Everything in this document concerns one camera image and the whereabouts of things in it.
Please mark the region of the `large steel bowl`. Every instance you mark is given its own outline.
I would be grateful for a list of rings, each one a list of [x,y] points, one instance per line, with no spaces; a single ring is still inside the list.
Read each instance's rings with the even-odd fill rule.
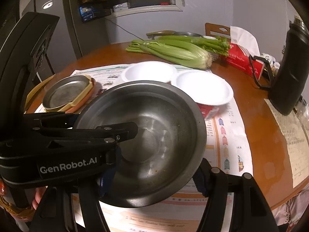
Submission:
[[[144,207],[180,190],[199,167],[206,127],[197,104],[175,86],[156,81],[119,84],[97,96],[79,115],[76,129],[133,122],[135,138],[119,143],[117,170],[101,201]]]

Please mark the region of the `orange plastic plate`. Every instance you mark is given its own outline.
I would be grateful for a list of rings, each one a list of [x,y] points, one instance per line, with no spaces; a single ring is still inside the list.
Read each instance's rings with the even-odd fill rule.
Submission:
[[[95,89],[95,85],[96,85],[96,80],[94,78],[92,78],[91,80],[92,84],[93,84],[93,87],[88,91],[88,93],[86,94],[86,96],[79,101],[79,103],[74,106],[74,107],[71,107],[69,108],[66,113],[75,113],[77,112],[83,105],[86,104],[86,102],[90,99],[90,96],[92,95],[94,89]]]

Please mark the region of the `shallow steel plate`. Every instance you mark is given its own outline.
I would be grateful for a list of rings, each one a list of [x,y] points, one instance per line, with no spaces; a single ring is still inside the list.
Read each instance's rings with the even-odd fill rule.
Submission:
[[[73,75],[54,84],[45,94],[42,105],[47,111],[57,111],[72,102],[91,82],[88,75]]]

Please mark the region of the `yellow shell shaped plate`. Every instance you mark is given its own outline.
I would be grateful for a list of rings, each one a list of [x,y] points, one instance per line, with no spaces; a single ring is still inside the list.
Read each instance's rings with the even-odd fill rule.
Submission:
[[[61,109],[57,111],[53,111],[53,112],[66,112],[69,108],[76,106],[79,103],[79,101],[82,100],[86,96],[86,94],[92,87],[93,87],[93,84],[92,82],[90,82],[90,84],[72,102],[66,104]]]

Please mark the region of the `instant noodle cup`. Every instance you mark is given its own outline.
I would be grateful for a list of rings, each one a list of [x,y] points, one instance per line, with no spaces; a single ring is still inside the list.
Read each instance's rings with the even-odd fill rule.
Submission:
[[[223,78],[207,71],[185,70],[171,80],[197,103],[205,120],[214,117],[221,106],[234,98],[234,91]]]
[[[168,83],[177,76],[177,69],[161,61],[144,61],[131,64],[121,73],[124,82],[157,81]]]

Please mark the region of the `paper sheet right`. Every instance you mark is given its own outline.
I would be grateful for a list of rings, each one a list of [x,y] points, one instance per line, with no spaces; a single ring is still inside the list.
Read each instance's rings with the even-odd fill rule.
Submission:
[[[308,177],[308,136],[294,111],[285,116],[278,112],[268,99],[265,99],[265,102],[285,138],[295,188]]]

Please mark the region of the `black thermos bottle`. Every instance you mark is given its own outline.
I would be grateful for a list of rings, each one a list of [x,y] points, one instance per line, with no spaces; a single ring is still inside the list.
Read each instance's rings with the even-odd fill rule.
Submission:
[[[290,29],[286,34],[283,59],[276,76],[272,74],[270,62],[263,57],[249,56],[249,64],[262,61],[270,80],[269,86],[262,86],[253,73],[255,84],[268,91],[268,99],[282,115],[288,115],[301,97],[308,78],[308,29],[299,16],[290,21]]]

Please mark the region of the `celery bunch front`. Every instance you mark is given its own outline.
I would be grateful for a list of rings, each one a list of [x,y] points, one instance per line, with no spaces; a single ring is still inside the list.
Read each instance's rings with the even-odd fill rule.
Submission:
[[[192,69],[205,70],[212,66],[208,51],[180,40],[133,40],[126,51],[155,55]]]

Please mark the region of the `celery bunch rear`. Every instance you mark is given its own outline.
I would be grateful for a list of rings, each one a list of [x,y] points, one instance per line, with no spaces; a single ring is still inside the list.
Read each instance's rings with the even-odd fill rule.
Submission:
[[[161,36],[157,40],[179,40],[187,43],[192,43],[200,48],[210,51],[212,53],[216,53],[218,55],[229,55],[230,43],[227,41],[225,37],[217,37],[217,38],[204,38],[204,37],[192,37],[192,36]]]

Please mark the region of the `red tissue box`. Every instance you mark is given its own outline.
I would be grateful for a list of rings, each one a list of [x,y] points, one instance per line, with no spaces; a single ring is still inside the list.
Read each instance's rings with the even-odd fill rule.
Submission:
[[[260,57],[260,50],[256,38],[243,28],[230,26],[230,39],[230,49],[228,56],[223,57],[224,61],[251,77],[253,77],[254,73],[257,80],[259,80],[265,64],[262,61],[253,60],[253,72],[249,62],[249,56]]]

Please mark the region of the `blue box on shelf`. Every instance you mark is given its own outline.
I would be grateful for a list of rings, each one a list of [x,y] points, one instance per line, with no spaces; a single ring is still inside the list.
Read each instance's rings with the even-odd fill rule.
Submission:
[[[94,19],[94,12],[93,12],[93,8],[90,6],[80,6],[79,7],[79,11],[80,11],[80,15],[81,15],[81,19],[83,22],[86,21],[90,21],[92,19]]]

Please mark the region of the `small steel bowl far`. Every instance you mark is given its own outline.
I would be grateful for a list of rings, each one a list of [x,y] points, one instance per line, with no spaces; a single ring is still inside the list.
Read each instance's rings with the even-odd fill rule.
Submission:
[[[173,35],[175,36],[191,36],[191,37],[200,37],[203,38],[203,35],[193,33],[193,32],[174,32]]]

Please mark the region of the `curved wooden chair far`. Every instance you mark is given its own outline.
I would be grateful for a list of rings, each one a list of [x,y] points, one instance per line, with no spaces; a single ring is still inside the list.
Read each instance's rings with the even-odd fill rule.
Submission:
[[[155,37],[170,36],[170,35],[173,35],[174,33],[175,33],[175,31],[173,31],[173,30],[161,30],[161,31],[157,31],[157,32],[146,33],[146,36],[147,36],[148,39],[154,40]]]

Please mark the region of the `wooden slat back chair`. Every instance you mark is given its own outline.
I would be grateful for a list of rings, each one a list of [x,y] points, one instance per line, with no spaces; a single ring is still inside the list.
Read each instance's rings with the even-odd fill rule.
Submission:
[[[223,36],[230,39],[230,28],[224,25],[205,23],[206,36]]]

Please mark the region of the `grey refrigerator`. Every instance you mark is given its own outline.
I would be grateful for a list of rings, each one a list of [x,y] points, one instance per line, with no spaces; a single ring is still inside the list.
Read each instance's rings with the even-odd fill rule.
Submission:
[[[91,6],[94,19],[83,22],[80,6]],[[55,15],[59,19],[37,72],[41,81],[110,42],[104,19],[110,12],[102,0],[19,0],[19,14],[27,12]]]

